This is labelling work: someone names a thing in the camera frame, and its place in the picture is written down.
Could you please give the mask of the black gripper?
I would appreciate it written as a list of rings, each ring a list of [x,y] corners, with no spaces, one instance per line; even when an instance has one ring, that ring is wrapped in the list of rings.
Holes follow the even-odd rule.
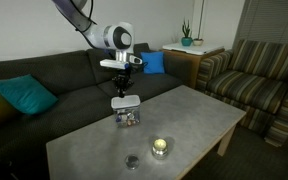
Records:
[[[118,70],[117,75],[112,78],[112,81],[118,90],[118,95],[120,98],[125,97],[126,90],[134,84],[134,82],[131,80],[131,70],[129,68],[125,70]]]

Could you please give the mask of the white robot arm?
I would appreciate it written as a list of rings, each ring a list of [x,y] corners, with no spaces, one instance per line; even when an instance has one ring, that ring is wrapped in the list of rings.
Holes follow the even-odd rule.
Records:
[[[123,98],[126,90],[133,85],[130,80],[129,57],[133,53],[134,30],[127,22],[118,25],[99,26],[86,16],[82,9],[88,0],[52,0],[59,12],[80,32],[92,48],[114,50],[115,59],[100,61],[102,67],[118,70],[113,78],[118,96]]]

